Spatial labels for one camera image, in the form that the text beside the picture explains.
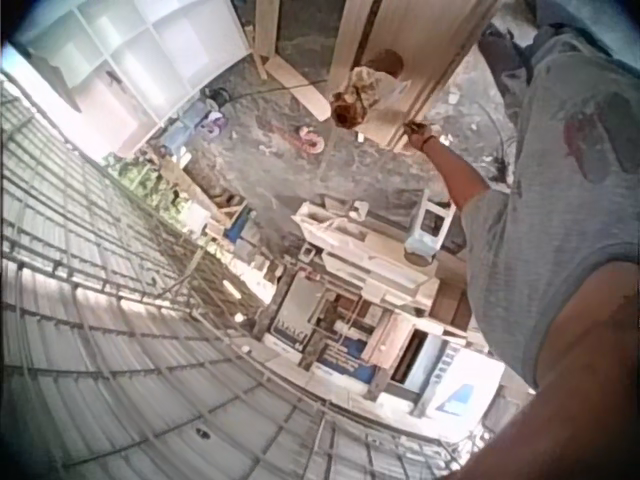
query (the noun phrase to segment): man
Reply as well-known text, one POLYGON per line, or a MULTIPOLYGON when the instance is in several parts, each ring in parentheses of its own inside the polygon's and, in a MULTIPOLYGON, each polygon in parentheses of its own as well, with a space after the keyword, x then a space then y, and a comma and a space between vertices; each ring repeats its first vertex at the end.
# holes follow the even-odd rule
POLYGON ((447 478, 640 478, 640 77, 565 25, 479 47, 518 131, 511 193, 406 133, 462 212, 480 329, 537 395, 447 478))

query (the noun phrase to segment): white shelving unit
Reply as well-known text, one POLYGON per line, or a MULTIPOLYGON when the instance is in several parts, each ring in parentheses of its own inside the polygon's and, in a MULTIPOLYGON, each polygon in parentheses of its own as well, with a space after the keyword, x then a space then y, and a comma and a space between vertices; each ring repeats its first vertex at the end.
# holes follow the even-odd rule
POLYGON ((41 0, 17 40, 62 70, 125 156, 249 53, 230 0, 41 0))

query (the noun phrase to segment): cable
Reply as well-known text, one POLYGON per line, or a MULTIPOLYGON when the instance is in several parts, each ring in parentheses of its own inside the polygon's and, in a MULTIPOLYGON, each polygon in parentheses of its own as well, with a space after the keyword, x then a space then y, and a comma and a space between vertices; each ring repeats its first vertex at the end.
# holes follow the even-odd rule
POLYGON ((255 92, 243 93, 241 95, 238 95, 237 97, 234 97, 234 98, 230 99, 229 102, 227 102, 227 104, 235 102, 236 100, 240 100, 242 98, 253 97, 253 96, 256 96, 256 95, 263 95, 263 94, 266 94, 266 93, 282 92, 282 91, 285 91, 285 90, 293 90, 295 88, 311 87, 313 85, 319 85, 321 83, 326 83, 328 81, 329 80, 325 78, 324 80, 315 80, 313 82, 305 83, 304 85, 295 85, 293 87, 270 88, 268 90, 257 90, 255 92))

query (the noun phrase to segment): sleeve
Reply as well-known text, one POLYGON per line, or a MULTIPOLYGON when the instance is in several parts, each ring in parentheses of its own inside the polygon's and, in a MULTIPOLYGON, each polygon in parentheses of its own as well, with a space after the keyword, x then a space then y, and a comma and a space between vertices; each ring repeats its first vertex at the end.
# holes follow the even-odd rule
POLYGON ((470 258, 493 250, 502 236, 509 195, 489 190, 478 195, 462 210, 462 227, 470 258))

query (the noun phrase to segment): bracelet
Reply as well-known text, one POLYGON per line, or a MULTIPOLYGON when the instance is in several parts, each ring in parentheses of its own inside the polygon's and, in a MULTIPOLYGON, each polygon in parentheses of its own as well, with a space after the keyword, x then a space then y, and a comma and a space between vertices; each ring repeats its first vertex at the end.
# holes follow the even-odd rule
POLYGON ((427 142, 428 142, 429 140, 431 140, 432 138, 438 138, 438 137, 432 133, 431 135, 429 135, 427 138, 425 138, 425 139, 422 141, 422 145, 420 145, 420 151, 421 151, 422 153, 425 153, 425 151, 424 151, 424 146, 425 146, 425 145, 427 144, 427 142))

